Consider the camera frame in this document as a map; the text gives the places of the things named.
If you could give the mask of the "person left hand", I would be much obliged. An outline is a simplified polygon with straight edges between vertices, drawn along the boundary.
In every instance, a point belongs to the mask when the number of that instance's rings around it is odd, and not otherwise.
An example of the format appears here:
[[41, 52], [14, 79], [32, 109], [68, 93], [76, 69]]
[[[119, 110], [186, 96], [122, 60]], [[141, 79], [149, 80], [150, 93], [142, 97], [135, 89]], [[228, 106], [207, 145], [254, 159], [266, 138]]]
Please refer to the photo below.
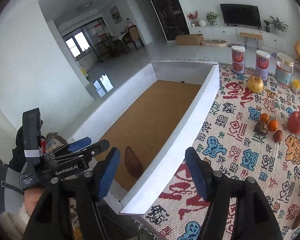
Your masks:
[[29, 216], [32, 215], [43, 192], [44, 188], [42, 187], [33, 187], [24, 192], [24, 206]]

